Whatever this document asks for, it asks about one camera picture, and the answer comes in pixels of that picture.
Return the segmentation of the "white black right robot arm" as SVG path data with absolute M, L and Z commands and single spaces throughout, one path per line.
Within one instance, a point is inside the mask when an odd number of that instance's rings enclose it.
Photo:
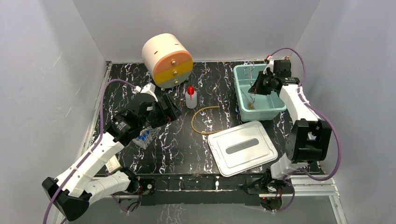
M 263 180 L 263 188 L 276 193 L 282 186 L 281 179 L 288 174 L 326 158 L 332 128 L 309 108 L 300 80 L 292 77 L 290 60 L 268 57 L 265 63 L 266 67 L 258 72 L 248 92 L 259 95 L 277 93 L 293 122 L 285 142 L 285 153 L 270 166 L 271 175 Z

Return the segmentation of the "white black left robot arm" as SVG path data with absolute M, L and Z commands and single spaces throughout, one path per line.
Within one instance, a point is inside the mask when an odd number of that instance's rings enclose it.
M 129 168 L 93 180 L 101 168 L 147 127 L 162 127 L 181 116 L 181 110 L 168 94 L 155 98 L 139 93 L 132 107 L 120 111 L 104 126 L 102 136 L 73 165 L 56 178 L 42 182 L 50 205 L 68 221 L 80 218 L 96 201 L 117 192 L 134 194 L 140 189 L 140 178 Z

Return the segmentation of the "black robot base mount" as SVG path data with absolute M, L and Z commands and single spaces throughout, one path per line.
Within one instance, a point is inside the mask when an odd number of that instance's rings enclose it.
M 291 196 L 290 182 L 273 180 L 269 172 L 238 174 L 222 177 L 215 174 L 195 175 L 140 175 L 135 193 L 115 193 L 119 202 L 134 199 L 129 211 L 141 206 L 162 204 L 242 204 L 277 210 L 283 205 L 282 196 Z

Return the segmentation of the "brown test tube brush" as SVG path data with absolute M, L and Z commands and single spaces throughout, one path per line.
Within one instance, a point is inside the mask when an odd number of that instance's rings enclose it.
M 249 94 L 249 96 L 245 93 L 242 92 L 242 95 L 244 96 L 244 98 L 247 100 L 247 107 L 249 110 L 254 110 L 255 109 L 255 99 L 252 97 L 251 94 Z

